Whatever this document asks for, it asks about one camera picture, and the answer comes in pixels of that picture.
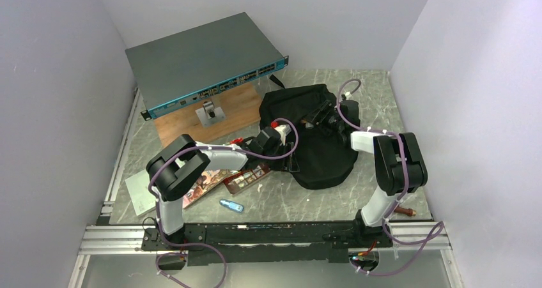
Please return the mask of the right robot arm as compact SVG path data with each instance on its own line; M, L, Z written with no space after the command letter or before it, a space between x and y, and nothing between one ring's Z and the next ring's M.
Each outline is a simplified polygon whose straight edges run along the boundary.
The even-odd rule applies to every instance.
M362 128L358 102L346 98L337 103L323 102L301 122L308 130L332 137L351 154L373 155L377 188L359 210L361 224L352 229L356 244L370 245L377 231L385 230L402 198L427 183L428 173L415 135Z

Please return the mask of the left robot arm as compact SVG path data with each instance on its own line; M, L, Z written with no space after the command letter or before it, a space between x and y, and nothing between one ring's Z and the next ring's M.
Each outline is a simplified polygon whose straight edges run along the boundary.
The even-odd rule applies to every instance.
M179 136L146 166L148 191L157 206L159 242L169 250L183 243L182 199L205 171L253 170L262 163L288 158L298 141L296 128L288 123L274 123L239 144L205 144L190 135Z

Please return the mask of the red snack packet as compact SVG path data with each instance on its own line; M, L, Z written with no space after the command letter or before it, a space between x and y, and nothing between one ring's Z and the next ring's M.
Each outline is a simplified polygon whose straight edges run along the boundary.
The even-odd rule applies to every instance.
M242 146L245 142L244 138L236 138L230 142L230 144L236 144L238 146Z

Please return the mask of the black student backpack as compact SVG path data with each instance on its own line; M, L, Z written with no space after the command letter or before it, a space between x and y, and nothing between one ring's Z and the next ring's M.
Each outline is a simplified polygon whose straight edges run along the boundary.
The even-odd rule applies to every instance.
M300 172L291 173L305 189L323 190L341 184L352 172L358 153L351 154L318 130L308 130L301 119L325 100L339 102L326 84L280 89L266 93L259 107L260 126L275 119L287 119L297 129L299 141L294 151Z

